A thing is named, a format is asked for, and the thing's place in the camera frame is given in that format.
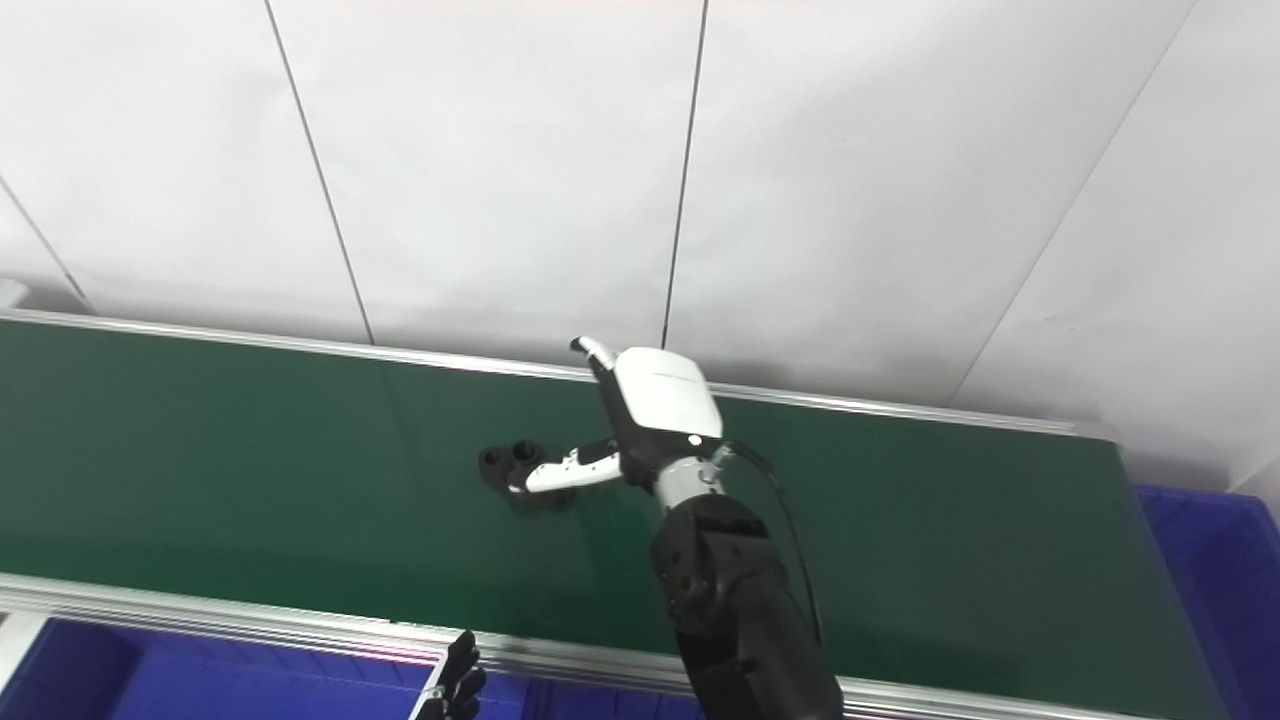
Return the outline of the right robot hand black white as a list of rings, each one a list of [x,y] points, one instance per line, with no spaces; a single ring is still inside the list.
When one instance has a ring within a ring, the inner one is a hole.
[[[515,497],[563,495],[623,480],[650,493],[664,511],[722,493],[716,455],[723,419],[701,369],[680,354],[653,347],[613,352],[581,334],[570,347],[585,356],[611,434],[558,460],[532,460],[531,447],[511,447],[504,488]]]

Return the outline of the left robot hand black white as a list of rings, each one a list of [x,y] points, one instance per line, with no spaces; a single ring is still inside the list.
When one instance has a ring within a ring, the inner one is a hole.
[[[471,630],[458,634],[431,670],[410,719],[475,719],[481,707],[477,697],[486,684],[479,660],[476,635]]]

